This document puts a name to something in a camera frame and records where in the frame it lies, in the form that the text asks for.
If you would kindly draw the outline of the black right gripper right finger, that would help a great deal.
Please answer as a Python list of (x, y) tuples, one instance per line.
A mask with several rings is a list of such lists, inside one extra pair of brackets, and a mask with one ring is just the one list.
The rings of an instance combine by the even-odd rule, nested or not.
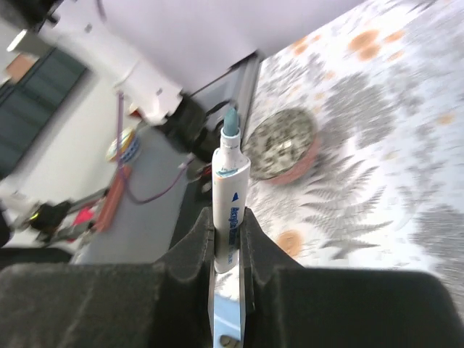
[(261, 229), (240, 228), (244, 347), (455, 347), (457, 310), (435, 276), (305, 268)]

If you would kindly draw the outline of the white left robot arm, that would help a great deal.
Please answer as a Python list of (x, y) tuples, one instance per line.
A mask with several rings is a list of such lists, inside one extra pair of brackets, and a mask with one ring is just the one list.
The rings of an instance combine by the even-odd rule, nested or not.
[(108, 78), (170, 142), (210, 162), (219, 137), (206, 128), (207, 111), (109, 28), (101, 1), (38, 1), (37, 5), (43, 38)]

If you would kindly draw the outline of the green white marker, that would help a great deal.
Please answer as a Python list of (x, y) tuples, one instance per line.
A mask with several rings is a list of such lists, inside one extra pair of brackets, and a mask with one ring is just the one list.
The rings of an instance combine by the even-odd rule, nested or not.
[(238, 262), (239, 229), (249, 187), (251, 162), (241, 151), (239, 115), (231, 107), (212, 156), (212, 220), (215, 228), (215, 270), (227, 273)]

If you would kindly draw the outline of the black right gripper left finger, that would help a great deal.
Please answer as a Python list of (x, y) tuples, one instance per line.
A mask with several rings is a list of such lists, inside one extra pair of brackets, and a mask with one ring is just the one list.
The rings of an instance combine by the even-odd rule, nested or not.
[(17, 263), (1, 272), (3, 347), (211, 347), (214, 232), (204, 208), (153, 263)]

